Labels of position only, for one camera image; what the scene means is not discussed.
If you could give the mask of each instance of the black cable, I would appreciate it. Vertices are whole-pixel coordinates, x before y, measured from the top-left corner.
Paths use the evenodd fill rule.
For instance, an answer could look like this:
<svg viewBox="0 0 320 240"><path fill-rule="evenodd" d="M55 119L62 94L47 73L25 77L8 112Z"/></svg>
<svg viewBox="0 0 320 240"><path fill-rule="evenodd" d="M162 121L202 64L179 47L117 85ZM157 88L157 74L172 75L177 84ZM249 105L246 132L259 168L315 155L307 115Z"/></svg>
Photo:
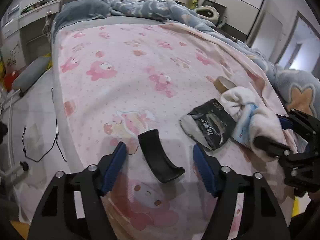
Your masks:
<svg viewBox="0 0 320 240"><path fill-rule="evenodd" d="M59 132L58 132L58 120L57 120L57 119L56 119L56 137L54 138L54 141L53 141L52 146L51 146L51 148L49 149L49 151L47 151L44 155L42 155L39 160L35 160L35 159L27 156L27 151L26 151L26 148L25 148L25 145L24 145L24 141L23 141L23 137L24 137L24 134L25 134L25 132L26 132L26 129L27 129L27 126L25 125L25 126L24 126L24 130L23 130L23 134L22 134L22 137L21 137L21 140L22 140L22 144L23 144L23 149L22 149L22 150L23 150L23 152L24 152L25 157L26 157L28 160L31 160L31 161L36 162L36 163L40 162L40 161L44 158L44 156L46 156L46 155L52 150L52 148L54 147L54 144L56 143L56 144L57 144L57 147L58 147L58 149L59 149L59 151L60 151L60 153L61 153L61 156L62 156L63 160L64 160L65 162L67 162L66 159L64 158L64 156L63 156L63 154L62 154L62 151L61 151L61 149L60 149L60 146L59 146L59 144L58 144Z"/></svg>

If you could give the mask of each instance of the black package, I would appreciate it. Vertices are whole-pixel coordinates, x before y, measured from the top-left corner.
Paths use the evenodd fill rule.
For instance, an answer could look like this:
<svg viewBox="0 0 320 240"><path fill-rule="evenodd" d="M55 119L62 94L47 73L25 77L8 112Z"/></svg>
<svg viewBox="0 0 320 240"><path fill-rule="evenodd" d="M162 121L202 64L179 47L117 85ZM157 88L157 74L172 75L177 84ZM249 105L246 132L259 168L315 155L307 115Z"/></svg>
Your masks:
<svg viewBox="0 0 320 240"><path fill-rule="evenodd" d="M210 150L216 150L231 136L236 122L217 99L212 99L184 115L180 125L195 141Z"/></svg>

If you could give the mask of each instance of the vanity table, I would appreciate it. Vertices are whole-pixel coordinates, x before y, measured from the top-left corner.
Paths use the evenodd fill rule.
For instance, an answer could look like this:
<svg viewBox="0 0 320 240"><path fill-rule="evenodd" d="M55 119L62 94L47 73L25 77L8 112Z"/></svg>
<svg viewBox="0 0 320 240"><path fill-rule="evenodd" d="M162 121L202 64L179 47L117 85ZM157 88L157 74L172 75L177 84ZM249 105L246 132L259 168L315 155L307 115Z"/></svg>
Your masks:
<svg viewBox="0 0 320 240"><path fill-rule="evenodd" d="M2 28L4 44L1 52L7 72L17 71L31 63L32 59L26 53L28 52L27 43L37 38L45 38L41 35L44 19L59 12L59 9L60 0L53 0L12 19Z"/></svg>

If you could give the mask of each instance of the blue blanket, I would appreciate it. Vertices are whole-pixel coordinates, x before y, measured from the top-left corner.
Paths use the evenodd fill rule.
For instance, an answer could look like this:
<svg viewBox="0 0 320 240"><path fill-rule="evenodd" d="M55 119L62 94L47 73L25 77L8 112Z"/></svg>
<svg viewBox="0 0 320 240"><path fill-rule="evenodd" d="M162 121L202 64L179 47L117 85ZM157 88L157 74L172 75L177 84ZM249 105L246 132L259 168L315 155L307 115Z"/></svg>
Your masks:
<svg viewBox="0 0 320 240"><path fill-rule="evenodd" d="M268 62L260 52L253 51L241 41L236 43L217 33L210 27L214 26L213 23L198 18L194 11L173 0L102 1L111 15L177 21L224 41L245 54L265 72L287 110L295 108L316 118L320 117L320 82L311 73L284 70Z"/></svg>

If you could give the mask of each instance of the white towel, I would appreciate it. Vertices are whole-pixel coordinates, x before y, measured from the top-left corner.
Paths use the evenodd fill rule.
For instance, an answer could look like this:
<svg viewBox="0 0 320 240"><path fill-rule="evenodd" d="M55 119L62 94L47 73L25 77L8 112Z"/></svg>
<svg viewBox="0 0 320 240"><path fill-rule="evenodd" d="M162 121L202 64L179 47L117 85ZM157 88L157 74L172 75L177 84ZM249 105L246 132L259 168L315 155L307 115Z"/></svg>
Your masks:
<svg viewBox="0 0 320 240"><path fill-rule="evenodd" d="M232 88L224 92L220 98L221 105L236 122L239 121L245 105L258 105L258 102L254 93L250 89L244 87ZM274 158L269 157L265 151L257 149L253 145L254 138L259 135L287 145L278 117L265 106L259 106L252 112L249 124L250 147L263 161L274 161Z"/></svg>

